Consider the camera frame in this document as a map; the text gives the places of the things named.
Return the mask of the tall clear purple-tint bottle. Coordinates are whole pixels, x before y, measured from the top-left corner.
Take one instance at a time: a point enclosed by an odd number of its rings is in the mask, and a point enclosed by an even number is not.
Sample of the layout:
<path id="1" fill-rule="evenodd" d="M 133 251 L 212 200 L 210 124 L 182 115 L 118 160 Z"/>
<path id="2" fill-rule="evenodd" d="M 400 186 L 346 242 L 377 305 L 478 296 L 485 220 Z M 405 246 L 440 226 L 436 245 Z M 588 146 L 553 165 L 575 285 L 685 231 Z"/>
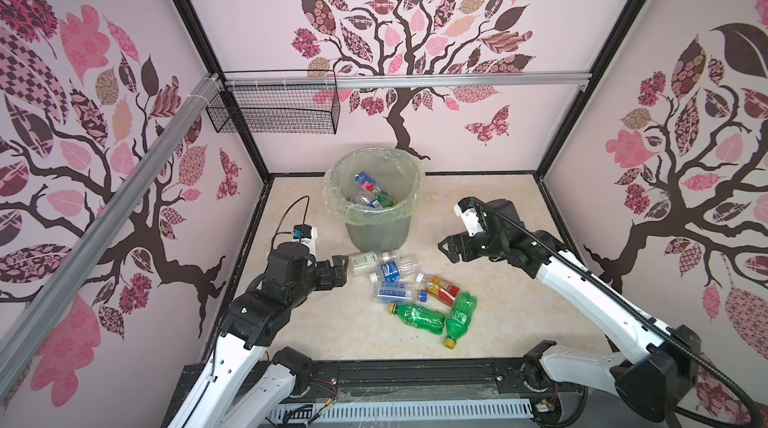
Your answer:
<path id="1" fill-rule="evenodd" d="M 361 189 L 358 193 L 351 196 L 349 198 L 349 201 L 356 205 L 364 206 L 372 209 L 381 208 L 381 204 L 377 200 L 376 196 L 372 192 L 366 189 Z"/>

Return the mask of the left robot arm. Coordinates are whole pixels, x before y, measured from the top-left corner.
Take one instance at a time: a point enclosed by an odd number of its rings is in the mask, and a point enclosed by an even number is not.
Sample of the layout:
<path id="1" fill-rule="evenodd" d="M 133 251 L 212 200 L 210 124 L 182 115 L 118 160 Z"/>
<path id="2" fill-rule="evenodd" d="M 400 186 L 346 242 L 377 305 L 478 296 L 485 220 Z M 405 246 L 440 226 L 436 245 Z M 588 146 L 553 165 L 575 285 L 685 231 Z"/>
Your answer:
<path id="1" fill-rule="evenodd" d="M 272 356 L 255 384 L 237 396 L 292 311 L 315 291 L 344 286 L 348 268 L 347 256 L 319 261 L 301 242 L 272 249 L 265 271 L 229 305 L 208 360 L 168 425 L 257 427 L 283 400 L 305 392 L 311 359 L 284 348 Z"/>

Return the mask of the clear bottle pink blue label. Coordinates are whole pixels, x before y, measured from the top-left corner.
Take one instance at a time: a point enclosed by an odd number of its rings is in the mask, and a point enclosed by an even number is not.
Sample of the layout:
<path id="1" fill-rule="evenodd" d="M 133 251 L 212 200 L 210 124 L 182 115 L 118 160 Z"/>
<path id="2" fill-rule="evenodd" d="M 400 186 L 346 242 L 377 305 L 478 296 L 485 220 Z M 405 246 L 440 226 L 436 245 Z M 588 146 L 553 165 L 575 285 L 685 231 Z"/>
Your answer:
<path id="1" fill-rule="evenodd" d="M 361 188 L 372 193 L 378 190 L 375 180 L 366 172 L 361 171 L 354 176 L 355 183 Z"/>

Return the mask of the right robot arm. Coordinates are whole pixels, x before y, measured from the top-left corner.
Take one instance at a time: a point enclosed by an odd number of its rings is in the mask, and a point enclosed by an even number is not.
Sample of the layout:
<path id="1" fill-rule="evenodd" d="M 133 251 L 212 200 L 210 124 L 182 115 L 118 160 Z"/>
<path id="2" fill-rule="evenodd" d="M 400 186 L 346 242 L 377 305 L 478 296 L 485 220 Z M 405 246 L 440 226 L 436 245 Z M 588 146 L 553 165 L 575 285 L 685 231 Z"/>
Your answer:
<path id="1" fill-rule="evenodd" d="M 526 229 L 509 200 L 467 197 L 454 212 L 465 229 L 438 245 L 451 262 L 487 258 L 523 270 L 570 302 L 618 350 L 610 355 L 543 342 L 535 357 L 549 379 L 614 394 L 642 418 L 676 425 L 674 410 L 697 381 L 701 339 L 694 331 L 674 328 L 627 301 L 556 237 Z"/>

